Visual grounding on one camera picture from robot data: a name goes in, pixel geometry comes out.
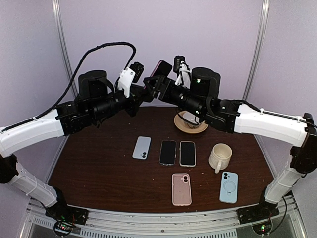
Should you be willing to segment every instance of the mug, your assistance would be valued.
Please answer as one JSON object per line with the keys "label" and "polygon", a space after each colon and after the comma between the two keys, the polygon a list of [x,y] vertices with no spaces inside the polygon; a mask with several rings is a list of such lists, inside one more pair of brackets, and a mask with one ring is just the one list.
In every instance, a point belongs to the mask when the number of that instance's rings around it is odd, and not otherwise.
{"label": "mug", "polygon": [[215,169],[214,172],[218,174],[220,170],[224,170],[228,167],[231,156],[232,150],[230,146],[226,144],[216,144],[209,155],[208,163]]}
{"label": "mug", "polygon": [[191,123],[194,123],[194,124],[198,123],[198,125],[192,125],[190,123],[185,122],[187,124],[187,126],[191,129],[196,129],[197,127],[199,127],[202,124],[202,122],[199,123],[199,118],[196,117],[194,114],[191,114],[190,112],[185,112],[183,117],[184,117],[184,119],[190,121]]}

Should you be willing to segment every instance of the beige plate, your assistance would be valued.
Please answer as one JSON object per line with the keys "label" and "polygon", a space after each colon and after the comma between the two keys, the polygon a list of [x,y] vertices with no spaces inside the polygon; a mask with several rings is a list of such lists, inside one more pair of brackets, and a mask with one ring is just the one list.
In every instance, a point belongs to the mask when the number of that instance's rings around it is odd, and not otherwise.
{"label": "beige plate", "polygon": [[[183,116],[185,114],[186,111],[182,111],[179,114],[181,116]],[[200,132],[203,132],[204,130],[206,130],[208,128],[208,125],[205,124],[205,122],[203,122],[200,126],[198,126],[195,129],[189,128],[187,123],[184,122],[177,114],[174,117],[174,123],[175,126],[180,129],[181,131],[188,133],[188,134],[198,134]]]}

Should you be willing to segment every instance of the wooden table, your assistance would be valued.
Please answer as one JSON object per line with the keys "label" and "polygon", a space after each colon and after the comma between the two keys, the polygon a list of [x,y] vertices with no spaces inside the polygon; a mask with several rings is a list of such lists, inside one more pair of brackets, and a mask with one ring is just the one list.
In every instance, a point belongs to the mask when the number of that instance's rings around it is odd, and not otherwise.
{"label": "wooden table", "polygon": [[[170,213],[208,211],[258,203],[272,174],[252,135],[228,134],[209,127],[190,135],[178,130],[175,108],[140,108],[136,117],[120,112],[100,129],[86,128],[70,136],[53,172],[50,185],[59,187],[68,204],[122,212]],[[152,138],[146,160],[132,158],[139,136]],[[196,143],[197,165],[193,168],[159,163],[162,140]],[[239,175],[238,201],[219,201],[221,172],[215,174],[208,157],[217,143],[228,144],[233,155],[227,171]],[[192,205],[172,205],[171,176],[188,173]]]}

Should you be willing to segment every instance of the black smartphone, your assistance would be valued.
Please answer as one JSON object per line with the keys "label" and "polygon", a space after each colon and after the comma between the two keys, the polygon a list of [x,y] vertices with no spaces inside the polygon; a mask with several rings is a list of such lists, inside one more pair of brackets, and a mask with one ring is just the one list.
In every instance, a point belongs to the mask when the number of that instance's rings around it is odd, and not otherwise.
{"label": "black smartphone", "polygon": [[174,165],[176,158],[176,141],[164,140],[160,147],[159,162],[162,165]]}
{"label": "black smartphone", "polygon": [[172,71],[173,66],[163,60],[160,60],[153,70],[151,77],[163,75],[168,77],[169,73]]}
{"label": "black smartphone", "polygon": [[196,166],[196,146],[192,141],[182,141],[179,147],[179,164],[184,167]]}

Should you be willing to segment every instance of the ventilation grille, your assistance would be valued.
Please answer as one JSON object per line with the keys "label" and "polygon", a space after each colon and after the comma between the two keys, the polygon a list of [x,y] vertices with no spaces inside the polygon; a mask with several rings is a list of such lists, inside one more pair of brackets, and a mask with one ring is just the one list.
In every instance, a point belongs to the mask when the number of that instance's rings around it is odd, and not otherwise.
{"label": "ventilation grille", "polygon": [[[111,235],[104,232],[96,232],[89,230],[81,230],[80,235],[85,238],[163,238],[167,236],[129,236],[129,235]],[[213,232],[204,234],[201,236],[168,236],[169,238],[237,238],[237,232],[235,229],[231,229],[225,232]]]}
{"label": "ventilation grille", "polygon": [[54,226],[54,223],[52,221],[49,221],[49,220],[46,220],[43,218],[38,218],[38,217],[34,218],[33,223],[40,225],[42,227],[48,227],[48,228],[53,228],[53,226]]}

